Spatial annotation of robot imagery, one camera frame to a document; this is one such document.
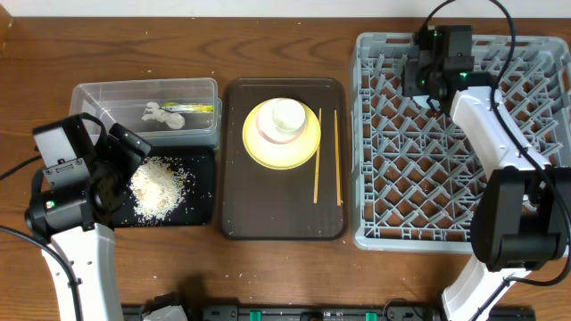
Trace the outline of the right wooden chopstick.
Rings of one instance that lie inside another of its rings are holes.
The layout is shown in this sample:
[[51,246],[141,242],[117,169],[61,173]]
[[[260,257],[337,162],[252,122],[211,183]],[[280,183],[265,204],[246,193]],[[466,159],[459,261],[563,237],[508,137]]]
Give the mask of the right wooden chopstick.
[[342,171],[341,171],[341,153],[340,153],[340,133],[337,110],[334,110],[334,133],[335,133],[335,190],[336,190],[336,206],[343,205],[342,191]]

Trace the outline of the small white green cup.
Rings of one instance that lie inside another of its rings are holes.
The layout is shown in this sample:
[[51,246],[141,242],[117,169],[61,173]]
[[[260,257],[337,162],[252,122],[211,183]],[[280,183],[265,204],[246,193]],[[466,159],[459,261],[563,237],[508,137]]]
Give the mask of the small white green cup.
[[305,125],[306,113],[298,101],[278,98],[273,102],[271,118],[279,133],[293,135],[299,133]]

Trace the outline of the green yellow wrapper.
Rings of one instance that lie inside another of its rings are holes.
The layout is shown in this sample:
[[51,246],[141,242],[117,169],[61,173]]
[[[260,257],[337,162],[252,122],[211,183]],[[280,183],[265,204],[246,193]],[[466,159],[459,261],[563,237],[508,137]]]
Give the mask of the green yellow wrapper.
[[161,109],[171,113],[213,113],[214,107],[203,103],[165,103]]

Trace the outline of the left wooden chopstick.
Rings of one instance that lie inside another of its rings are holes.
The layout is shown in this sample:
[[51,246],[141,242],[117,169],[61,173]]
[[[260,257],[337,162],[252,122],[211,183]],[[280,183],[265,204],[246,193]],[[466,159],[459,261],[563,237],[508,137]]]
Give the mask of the left wooden chopstick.
[[[322,110],[319,108],[318,114],[319,126],[321,127],[322,121]],[[319,200],[319,171],[320,171],[320,139],[318,141],[317,150],[315,153],[315,175],[314,175],[314,191],[313,191],[313,203],[317,204]]]

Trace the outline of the pink bowl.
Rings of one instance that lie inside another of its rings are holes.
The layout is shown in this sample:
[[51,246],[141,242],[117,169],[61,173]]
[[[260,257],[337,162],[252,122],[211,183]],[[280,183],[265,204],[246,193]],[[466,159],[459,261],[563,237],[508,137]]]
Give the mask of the pink bowl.
[[273,144],[289,144],[298,138],[306,128],[307,116],[305,125],[299,133],[293,135],[279,133],[271,118],[271,109],[273,107],[273,102],[275,102],[277,99],[278,98],[270,99],[261,105],[256,116],[256,127],[259,133],[269,142]]

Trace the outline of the crumpled white tissue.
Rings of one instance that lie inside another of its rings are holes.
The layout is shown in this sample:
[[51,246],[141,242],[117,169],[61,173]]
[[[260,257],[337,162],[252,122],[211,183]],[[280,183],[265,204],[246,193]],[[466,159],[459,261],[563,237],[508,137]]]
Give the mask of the crumpled white tissue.
[[156,120],[166,124],[170,129],[181,129],[185,124],[185,118],[178,113],[164,110],[158,103],[149,102],[146,104],[142,120]]

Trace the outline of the grey dishwasher rack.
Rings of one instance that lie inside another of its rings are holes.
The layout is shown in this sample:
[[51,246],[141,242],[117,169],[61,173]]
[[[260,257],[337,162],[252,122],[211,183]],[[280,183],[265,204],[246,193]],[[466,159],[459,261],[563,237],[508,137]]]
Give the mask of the grey dishwasher rack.
[[[525,138],[554,166],[570,163],[570,49],[558,37],[476,35],[475,70],[500,91]],[[410,33],[357,37],[351,60],[353,241],[367,251],[469,254],[484,169],[464,133],[405,97]]]

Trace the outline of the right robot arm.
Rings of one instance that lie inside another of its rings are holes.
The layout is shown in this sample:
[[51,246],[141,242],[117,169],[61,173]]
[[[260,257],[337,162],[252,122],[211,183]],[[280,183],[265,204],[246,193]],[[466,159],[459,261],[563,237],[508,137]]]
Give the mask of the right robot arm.
[[529,274],[570,255],[570,170],[526,140],[505,108],[500,80],[474,69],[468,25],[429,27],[414,36],[418,55],[401,72],[402,92],[449,117],[466,135],[487,179],[470,226],[473,254],[427,320],[488,320],[515,283],[552,286]]

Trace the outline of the cooked rice pile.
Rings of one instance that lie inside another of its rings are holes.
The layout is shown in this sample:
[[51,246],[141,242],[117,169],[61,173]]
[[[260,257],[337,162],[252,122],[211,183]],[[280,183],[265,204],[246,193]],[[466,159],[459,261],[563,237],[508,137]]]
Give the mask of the cooked rice pile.
[[171,157],[146,158],[129,181],[134,212],[140,223],[164,220],[186,197],[185,183],[191,174],[177,159]]

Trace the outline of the light blue bowl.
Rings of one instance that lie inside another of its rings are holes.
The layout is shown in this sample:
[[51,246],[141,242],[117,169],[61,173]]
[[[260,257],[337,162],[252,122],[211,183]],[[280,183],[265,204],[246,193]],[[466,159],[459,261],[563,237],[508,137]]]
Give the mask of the light blue bowl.
[[435,108],[437,110],[440,109],[440,103],[432,99],[429,95],[415,95],[412,97],[412,99],[421,108],[424,109]]

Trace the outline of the black waste tray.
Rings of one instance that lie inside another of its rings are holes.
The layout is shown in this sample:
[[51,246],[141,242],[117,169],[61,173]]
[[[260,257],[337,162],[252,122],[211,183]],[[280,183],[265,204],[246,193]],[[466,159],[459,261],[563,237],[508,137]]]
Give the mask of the black waste tray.
[[151,226],[201,226],[211,221],[215,196],[215,157],[207,146],[162,146],[154,147],[150,157],[171,157],[177,159],[191,174],[190,182],[185,183],[186,197],[164,220],[158,223],[140,223],[134,212],[135,201],[128,188],[129,196],[113,216],[116,227]]

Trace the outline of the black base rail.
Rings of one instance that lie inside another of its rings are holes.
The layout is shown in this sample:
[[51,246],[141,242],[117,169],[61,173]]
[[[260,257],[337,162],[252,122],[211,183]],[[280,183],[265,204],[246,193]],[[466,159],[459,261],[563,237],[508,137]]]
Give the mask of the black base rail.
[[341,307],[245,307],[240,305],[204,306],[189,308],[184,299],[170,293],[154,298],[143,305],[124,305],[123,318],[145,320],[153,312],[170,305],[182,307],[182,315],[174,320],[192,321],[414,321],[443,320],[444,316],[435,308],[426,308],[404,299],[393,299],[382,308],[361,307],[359,309]]

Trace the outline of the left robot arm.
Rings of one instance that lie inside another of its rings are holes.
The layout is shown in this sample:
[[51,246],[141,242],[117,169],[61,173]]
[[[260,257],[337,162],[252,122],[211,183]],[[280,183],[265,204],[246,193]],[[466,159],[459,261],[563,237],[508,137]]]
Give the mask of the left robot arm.
[[151,146],[119,123],[92,140],[80,116],[35,128],[45,168],[32,180],[26,220],[63,320],[121,320],[113,215]]

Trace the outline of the yellow plate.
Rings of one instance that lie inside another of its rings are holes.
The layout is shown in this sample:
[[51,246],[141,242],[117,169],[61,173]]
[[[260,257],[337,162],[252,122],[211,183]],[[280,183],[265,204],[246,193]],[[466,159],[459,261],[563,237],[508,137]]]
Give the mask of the yellow plate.
[[306,128],[289,144],[273,144],[266,140],[256,127],[257,112],[264,102],[254,107],[244,121],[242,137],[248,154],[269,169],[293,169],[308,161],[316,153],[321,138],[321,127],[316,113],[300,102],[306,111]]

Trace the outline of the dark brown serving tray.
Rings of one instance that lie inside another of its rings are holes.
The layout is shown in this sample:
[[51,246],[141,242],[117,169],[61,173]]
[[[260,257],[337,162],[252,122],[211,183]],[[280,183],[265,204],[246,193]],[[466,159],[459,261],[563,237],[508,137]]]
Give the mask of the dark brown serving tray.
[[[259,103],[293,98],[322,110],[319,200],[313,203],[315,158],[294,169],[269,169],[246,151],[244,121]],[[223,142],[216,206],[219,230],[231,240],[330,241],[348,226],[349,162],[344,89],[333,78],[238,78],[224,93]],[[340,133],[343,205],[336,206],[334,110]]]

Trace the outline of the wooden chopstick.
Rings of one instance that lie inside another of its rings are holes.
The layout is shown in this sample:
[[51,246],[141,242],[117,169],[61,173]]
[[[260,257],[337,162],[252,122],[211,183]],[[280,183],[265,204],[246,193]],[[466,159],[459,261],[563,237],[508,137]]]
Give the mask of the wooden chopstick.
[[[322,121],[322,110],[319,108],[318,114],[319,126],[321,127]],[[319,171],[320,171],[320,139],[318,141],[317,150],[315,153],[315,175],[314,175],[314,191],[313,191],[313,203],[317,204],[319,200]]]
[[342,191],[342,171],[341,171],[341,153],[340,153],[340,133],[337,110],[334,110],[334,133],[335,133],[335,190],[336,190],[336,206],[343,205]]

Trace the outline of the clear plastic waste bin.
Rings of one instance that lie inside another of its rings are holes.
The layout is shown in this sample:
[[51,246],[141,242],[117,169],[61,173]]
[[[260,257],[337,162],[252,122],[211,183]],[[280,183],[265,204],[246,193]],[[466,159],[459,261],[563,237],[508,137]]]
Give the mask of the clear plastic waste bin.
[[[170,129],[156,120],[142,120],[146,104],[203,103],[213,113],[179,113],[186,124]],[[206,145],[219,147],[222,102],[212,78],[147,79],[85,83],[72,92],[70,114],[86,112],[101,120],[106,129],[120,123],[154,146]]]

